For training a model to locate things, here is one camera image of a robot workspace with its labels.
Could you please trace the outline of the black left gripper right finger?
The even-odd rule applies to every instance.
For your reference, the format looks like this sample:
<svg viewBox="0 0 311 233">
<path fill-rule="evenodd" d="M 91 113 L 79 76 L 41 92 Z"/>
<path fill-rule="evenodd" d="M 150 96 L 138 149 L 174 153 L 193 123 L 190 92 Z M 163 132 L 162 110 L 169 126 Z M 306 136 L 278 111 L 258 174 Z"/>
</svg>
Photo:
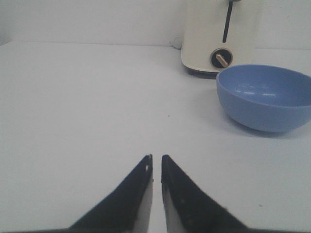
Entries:
<svg viewBox="0 0 311 233">
<path fill-rule="evenodd" d="M 161 160 L 162 197 L 169 233 L 231 233 L 247 230 L 168 156 Z"/>
</svg>

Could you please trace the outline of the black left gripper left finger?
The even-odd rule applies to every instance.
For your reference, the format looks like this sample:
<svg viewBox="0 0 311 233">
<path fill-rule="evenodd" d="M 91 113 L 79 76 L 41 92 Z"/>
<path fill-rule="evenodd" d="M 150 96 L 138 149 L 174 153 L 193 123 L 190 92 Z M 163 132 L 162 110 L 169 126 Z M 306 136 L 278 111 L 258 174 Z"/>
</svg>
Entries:
<svg viewBox="0 0 311 233">
<path fill-rule="evenodd" d="M 146 233 L 153 199 L 153 160 L 146 155 L 106 198 L 70 230 L 75 233 Z"/>
</svg>

